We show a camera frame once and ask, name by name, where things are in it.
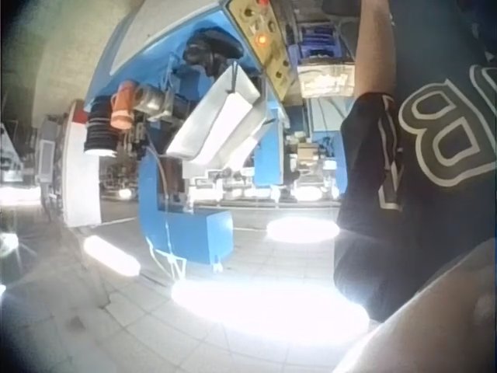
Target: white floor tile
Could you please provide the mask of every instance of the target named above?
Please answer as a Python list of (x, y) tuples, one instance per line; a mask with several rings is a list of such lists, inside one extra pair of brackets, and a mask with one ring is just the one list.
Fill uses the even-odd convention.
[(103, 348), (119, 365), (120, 373), (174, 373), (176, 371), (174, 365), (124, 330), (106, 340)]
[(53, 319), (37, 323), (29, 329), (26, 358), (42, 370), (53, 368), (69, 358)]
[(57, 325), (61, 342), (69, 356), (76, 356), (90, 346), (96, 345), (92, 334), (85, 328), (85, 324), (74, 312), (55, 315), (54, 321)]
[(190, 313), (174, 301), (160, 306), (152, 315), (198, 340), (205, 338), (214, 328), (213, 322)]
[(76, 370), (91, 373), (118, 373), (116, 363), (101, 346), (91, 346), (72, 358)]
[(282, 365), (233, 354), (237, 373), (281, 373)]
[(228, 345), (235, 353), (277, 363), (283, 363), (287, 356), (288, 343), (250, 336), (228, 328), (226, 335)]
[(202, 343), (181, 365), (189, 373), (237, 372), (233, 358), (226, 350)]
[(181, 364), (195, 347), (197, 340), (147, 315), (127, 328), (139, 341), (175, 365)]
[(121, 289), (121, 293), (133, 301), (134, 304), (138, 305), (138, 307), (147, 312), (156, 309), (167, 300), (167, 298), (161, 297), (155, 291), (139, 284), (138, 282), (134, 282), (133, 284)]
[(338, 347), (290, 346), (287, 363), (308, 367), (334, 368), (343, 358), (345, 349)]
[(145, 314), (142, 309), (119, 292), (110, 295), (110, 304), (106, 309), (121, 326), (128, 326)]
[(223, 350), (229, 350), (228, 340), (226, 339), (226, 332), (224, 326), (217, 324), (210, 331), (209, 335), (206, 337), (205, 341), (207, 343), (213, 344), (216, 347), (222, 348)]
[(72, 364), (72, 359), (70, 359), (55, 365), (55, 367), (53, 367), (50, 370), (50, 373), (80, 373), (80, 372)]
[(330, 373), (329, 368), (311, 368), (296, 365), (287, 365), (283, 369), (283, 373)]
[(104, 340), (117, 333), (122, 326), (106, 309), (88, 307), (78, 310), (78, 315), (95, 340)]

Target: blue machine frame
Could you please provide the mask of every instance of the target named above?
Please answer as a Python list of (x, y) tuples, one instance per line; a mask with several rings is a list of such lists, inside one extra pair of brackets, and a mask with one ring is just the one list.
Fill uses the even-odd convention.
[[(130, 14), (118, 25), (103, 52), (86, 96), (85, 108), (89, 109), (92, 100), (97, 96), (114, 94), (119, 84), (125, 80), (161, 87), (168, 73), (168, 57), (182, 55), (186, 41), (197, 30), (204, 28), (219, 27), (230, 33), (241, 42), (245, 50), (243, 58), (238, 63), (246, 71), (262, 73), (262, 66), (231, 18), (226, 5), (227, 3), (215, 6), (160, 36), (111, 74), (113, 62), (125, 39), (124, 35), (137, 15), (136, 12)], [(179, 93), (187, 99), (198, 100), (207, 93), (211, 85), (211, 79), (198, 69), (196, 74), (191, 75), (190, 80), (183, 79), (180, 82)], [(284, 113), (282, 103), (277, 99), (271, 83), (267, 82), (267, 85), (268, 110), (279, 110)], [(271, 134), (275, 131), (277, 126), (274, 124), (273, 128), (269, 129), (269, 138), (272, 138)], [(149, 128), (149, 136), (153, 141), (152, 128)], [(270, 147), (271, 153), (278, 152), (274, 144)], [(162, 202), (163, 195), (158, 192), (158, 184), (158, 164), (155, 157), (148, 153), (141, 160), (139, 168), (139, 215), (142, 231), (154, 249), (196, 263), (215, 264), (226, 258), (233, 250), (231, 213), (208, 209), (184, 212), (182, 209), (165, 205)]]

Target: cable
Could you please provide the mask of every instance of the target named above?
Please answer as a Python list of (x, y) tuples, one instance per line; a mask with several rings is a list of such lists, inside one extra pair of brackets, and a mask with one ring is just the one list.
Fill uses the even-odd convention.
[[(162, 193), (164, 194), (164, 198), (165, 198), (165, 213), (167, 214), (168, 202), (167, 202), (167, 183), (166, 183), (166, 178), (165, 178), (165, 171), (164, 171), (164, 167), (161, 164), (161, 159), (159, 158), (157, 151), (155, 150), (155, 147), (154, 147), (150, 138), (149, 138), (149, 146), (147, 147), (147, 150), (152, 154), (152, 156), (155, 158), (155, 161), (157, 162), (158, 170), (159, 170), (159, 173), (161, 175), (161, 181), (162, 181)], [(169, 222), (168, 222), (167, 217), (165, 219), (165, 234), (167, 235), (167, 240), (168, 240), (167, 245), (168, 245), (168, 251), (169, 251), (169, 255), (170, 255), (170, 257), (168, 257), (168, 262), (169, 262), (169, 265), (171, 266), (171, 273), (169, 273), (164, 268), (164, 266), (160, 263), (160, 261), (157, 259), (157, 256), (155, 255), (154, 246), (149, 241), (148, 241), (148, 246), (150, 249), (150, 255), (151, 255), (152, 259), (155, 261), (155, 263), (158, 265), (158, 267), (166, 274), (166, 276), (174, 281), (175, 280), (175, 276), (174, 276), (175, 272), (174, 272), (173, 262), (171, 261), (170, 258), (173, 256), (176, 258), (176, 256), (175, 256), (174, 252), (172, 251), (171, 235), (170, 235), (170, 231), (169, 231)]]

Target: industrial machine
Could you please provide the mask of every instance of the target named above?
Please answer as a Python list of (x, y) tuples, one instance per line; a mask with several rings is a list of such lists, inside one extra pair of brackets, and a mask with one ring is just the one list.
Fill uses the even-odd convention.
[[(137, 160), (152, 251), (219, 268), (232, 219), (213, 204), (329, 207), (345, 190), (337, 134), (353, 66), (336, 62), (333, 30), (302, 28), (296, 52), (282, 21), (269, 0), (146, 0), (111, 36), (85, 101), (84, 152)], [(290, 107), (297, 74), (305, 104)], [(330, 95), (343, 108), (321, 101)]]

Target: blue machine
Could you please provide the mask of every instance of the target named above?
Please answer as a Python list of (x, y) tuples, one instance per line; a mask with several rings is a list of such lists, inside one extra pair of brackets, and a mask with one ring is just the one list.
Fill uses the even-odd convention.
[[(308, 35), (306, 53), (328, 39)], [(339, 50), (335, 41), (332, 49)], [(91, 116), (122, 82), (137, 86), (131, 109), (145, 115), (148, 144), (139, 157), (139, 213), (155, 250), (204, 264), (231, 253), (231, 213), (172, 204), (159, 169), (175, 159), (182, 165), (176, 179), (194, 180), (236, 169), (253, 154), (253, 183), (283, 184), (282, 102), (295, 76), (267, 0), (145, 0), (117, 26), (85, 109)]]
[[(292, 71), (283, 35), (270, 4), (256, 0), (145, 1), (111, 36), (89, 87), (85, 101), (87, 111), (92, 109), (96, 97), (111, 96), (124, 81), (162, 91), (173, 86), (176, 98), (200, 101), (200, 106), (201, 99), (220, 78), (223, 68), (216, 63), (207, 66), (186, 61), (191, 54), (194, 55), (190, 59), (198, 57), (195, 55), (198, 43), (192, 47), (198, 41), (194, 40), (196, 35), (200, 35), (200, 39), (203, 37), (201, 42), (210, 43), (207, 46), (213, 50), (210, 56), (214, 59), (220, 54), (219, 60), (226, 66), (236, 61), (247, 75), (262, 77), (259, 88), (264, 91), (262, 99), (268, 122), (264, 132), (268, 131), (267, 138), (271, 138), (279, 128), (272, 110), (279, 110), (284, 115), (281, 101), (291, 84)], [(160, 135), (154, 124), (148, 127), (152, 148), (158, 148)], [(276, 177), (265, 183), (282, 181), (278, 176), (281, 173), (278, 147), (278, 144), (268, 145), (276, 155), (273, 165)], [(159, 185), (158, 161), (147, 152), (139, 166), (140, 220), (144, 235), (156, 250), (205, 264), (219, 263), (231, 253), (233, 223), (230, 212), (205, 208), (185, 212), (182, 207), (167, 201)]]

